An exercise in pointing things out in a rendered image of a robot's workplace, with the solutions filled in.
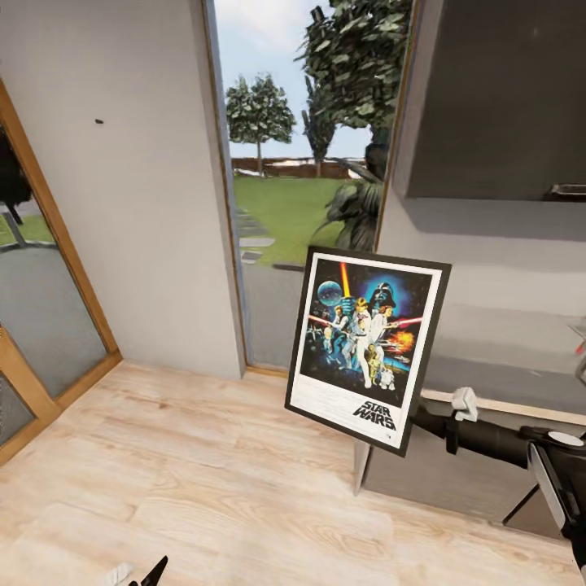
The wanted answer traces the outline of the poster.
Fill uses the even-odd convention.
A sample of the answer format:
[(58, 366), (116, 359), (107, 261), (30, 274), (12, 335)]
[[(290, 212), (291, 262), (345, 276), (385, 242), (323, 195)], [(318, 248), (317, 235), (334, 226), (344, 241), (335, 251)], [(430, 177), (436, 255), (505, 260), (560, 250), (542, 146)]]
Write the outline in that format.
[(308, 247), (284, 408), (405, 458), (451, 264)]

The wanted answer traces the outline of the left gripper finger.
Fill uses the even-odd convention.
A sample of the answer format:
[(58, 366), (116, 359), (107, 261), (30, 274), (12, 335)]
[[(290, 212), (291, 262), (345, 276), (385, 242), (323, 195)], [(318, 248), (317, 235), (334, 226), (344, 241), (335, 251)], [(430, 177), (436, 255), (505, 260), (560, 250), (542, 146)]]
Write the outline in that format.
[(141, 582), (142, 586), (157, 586), (163, 569), (167, 565), (168, 556), (165, 556), (150, 572), (149, 575)]

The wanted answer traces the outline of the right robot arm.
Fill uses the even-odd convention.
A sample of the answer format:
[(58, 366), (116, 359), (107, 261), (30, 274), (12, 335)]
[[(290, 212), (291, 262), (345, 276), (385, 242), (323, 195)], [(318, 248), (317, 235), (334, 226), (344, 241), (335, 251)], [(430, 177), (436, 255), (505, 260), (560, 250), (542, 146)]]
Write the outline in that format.
[(572, 543), (581, 575), (586, 583), (586, 443), (573, 435), (521, 426), (507, 426), (478, 420), (471, 387), (454, 392), (451, 417), (416, 413), (411, 423), (440, 438), (446, 451), (458, 448), (501, 459), (527, 469), (531, 463), (549, 508), (564, 538)]

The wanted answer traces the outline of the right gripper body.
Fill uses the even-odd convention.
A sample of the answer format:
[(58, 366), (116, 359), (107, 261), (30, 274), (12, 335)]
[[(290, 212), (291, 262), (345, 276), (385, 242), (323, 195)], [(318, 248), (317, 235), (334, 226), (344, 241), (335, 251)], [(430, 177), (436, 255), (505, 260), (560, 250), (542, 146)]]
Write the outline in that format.
[(458, 410), (453, 408), (446, 425), (446, 451), (457, 454), (458, 448), (469, 449), (484, 456), (498, 457), (499, 426), (484, 420), (457, 421)]

